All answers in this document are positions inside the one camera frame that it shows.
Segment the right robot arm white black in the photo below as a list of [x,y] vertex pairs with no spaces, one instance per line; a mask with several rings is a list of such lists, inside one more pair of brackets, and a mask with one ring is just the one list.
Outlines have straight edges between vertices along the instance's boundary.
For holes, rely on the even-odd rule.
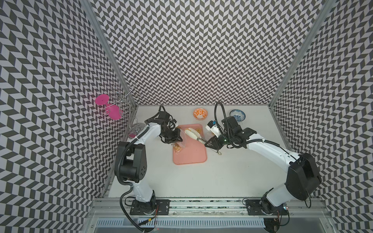
[[283,148],[280,144],[267,140],[251,128],[242,128],[233,116],[227,116],[222,102],[214,106],[214,120],[207,124],[213,137],[205,146],[219,151],[229,149],[249,149],[279,166],[286,173],[286,181],[267,191],[259,205],[265,215],[272,215],[278,207],[288,201],[303,201],[307,208],[312,206],[311,194],[322,183],[320,170],[314,156],[297,153]]

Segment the clear bag with pink contents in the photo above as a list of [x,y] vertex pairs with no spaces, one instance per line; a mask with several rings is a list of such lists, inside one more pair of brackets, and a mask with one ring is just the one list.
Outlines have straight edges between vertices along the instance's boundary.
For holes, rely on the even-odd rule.
[[181,152],[186,147],[186,140],[184,139],[184,137],[183,136],[178,137],[177,140],[173,143],[173,147],[174,146],[180,146],[181,147],[180,152]]

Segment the pink plastic tray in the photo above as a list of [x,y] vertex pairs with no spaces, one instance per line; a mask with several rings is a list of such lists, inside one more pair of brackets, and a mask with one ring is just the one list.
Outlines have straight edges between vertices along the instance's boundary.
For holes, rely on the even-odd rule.
[[186,140],[186,147],[178,154],[173,152],[173,162],[176,165],[204,163],[207,160],[207,149],[204,144],[190,138],[184,134],[187,128],[193,128],[202,137],[204,137],[203,126],[201,124],[185,124],[179,125],[181,134]]

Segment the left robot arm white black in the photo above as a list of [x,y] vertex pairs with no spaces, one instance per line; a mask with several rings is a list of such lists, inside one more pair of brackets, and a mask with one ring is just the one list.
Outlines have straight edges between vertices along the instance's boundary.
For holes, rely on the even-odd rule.
[[145,120],[145,127],[129,142],[117,147],[114,174],[121,185],[128,185],[135,194],[135,210],[152,215],[157,209],[155,191],[142,180],[147,172],[146,142],[159,137],[164,144],[183,142],[177,121],[161,105],[158,112]]

